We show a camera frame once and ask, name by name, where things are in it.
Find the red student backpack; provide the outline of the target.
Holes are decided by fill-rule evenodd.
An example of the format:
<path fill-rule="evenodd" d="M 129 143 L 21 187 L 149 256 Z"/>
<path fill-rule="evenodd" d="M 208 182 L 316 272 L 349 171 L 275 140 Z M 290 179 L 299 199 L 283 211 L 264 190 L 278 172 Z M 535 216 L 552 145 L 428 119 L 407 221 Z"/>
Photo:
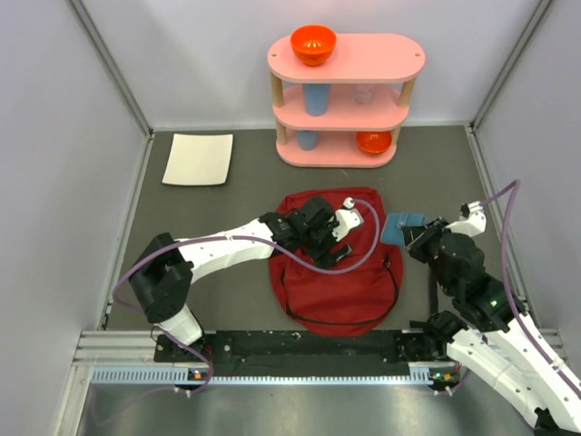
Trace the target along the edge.
<path fill-rule="evenodd" d="M 335 209 L 347 197 L 364 200 L 378 213 L 383 227 L 387 214 L 380 193 L 368 186 L 303 191 L 287 195 L 277 213 L 299 209 L 320 196 Z M 364 223 L 344 239 L 352 252 L 331 271 L 350 267 L 362 259 L 374 241 L 372 213 L 356 205 Z M 269 259 L 271 288 L 285 314 L 310 332 L 327 337 L 358 337 L 370 332 L 398 302 L 404 281 L 402 248 L 378 242 L 373 254 L 357 269 L 343 274 L 314 272 L 285 254 Z"/>

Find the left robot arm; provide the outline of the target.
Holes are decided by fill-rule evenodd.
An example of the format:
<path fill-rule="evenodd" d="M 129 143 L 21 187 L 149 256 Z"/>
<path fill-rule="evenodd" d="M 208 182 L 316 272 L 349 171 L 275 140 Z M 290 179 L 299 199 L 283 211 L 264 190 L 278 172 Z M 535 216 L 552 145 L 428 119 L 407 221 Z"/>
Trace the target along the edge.
<path fill-rule="evenodd" d="M 265 260 L 279 253 L 303 250 L 315 266 L 328 269 L 351 252 L 339 247 L 350 231 L 364 223 L 351 198 L 338 209 L 320 196 L 299 209 L 265 213 L 238 228 L 199 238 L 192 243 L 169 233 L 156 236 L 135 264 L 129 284 L 147 321 L 168 332 L 174 349 L 186 360 L 205 352 L 203 328 L 186 304 L 192 284 L 233 265 Z"/>

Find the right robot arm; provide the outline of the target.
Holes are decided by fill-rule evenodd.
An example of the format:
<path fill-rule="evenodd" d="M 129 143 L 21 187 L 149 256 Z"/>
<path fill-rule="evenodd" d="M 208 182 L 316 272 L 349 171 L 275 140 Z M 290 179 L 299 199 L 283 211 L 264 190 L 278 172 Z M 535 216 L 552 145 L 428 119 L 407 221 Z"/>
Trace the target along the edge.
<path fill-rule="evenodd" d="M 412 325 L 426 332 L 426 353 L 460 363 L 505 399 L 536 435 L 580 432 L 580 380 L 535 326 L 530 314 L 510 301 L 503 283 L 484 266 L 473 238 L 437 219 L 399 225 L 411 258 L 424 263 L 454 312 Z"/>

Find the blue snap wallet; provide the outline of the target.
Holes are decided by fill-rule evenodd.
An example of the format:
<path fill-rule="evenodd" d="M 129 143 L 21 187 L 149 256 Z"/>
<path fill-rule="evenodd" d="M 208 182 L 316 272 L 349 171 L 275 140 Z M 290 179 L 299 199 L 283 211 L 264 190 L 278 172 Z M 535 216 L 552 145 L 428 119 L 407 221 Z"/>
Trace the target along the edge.
<path fill-rule="evenodd" d="M 422 213 L 388 213 L 379 240 L 383 244 L 404 247 L 405 237 L 403 229 L 405 227 L 423 226 L 426 223 L 427 217 Z"/>

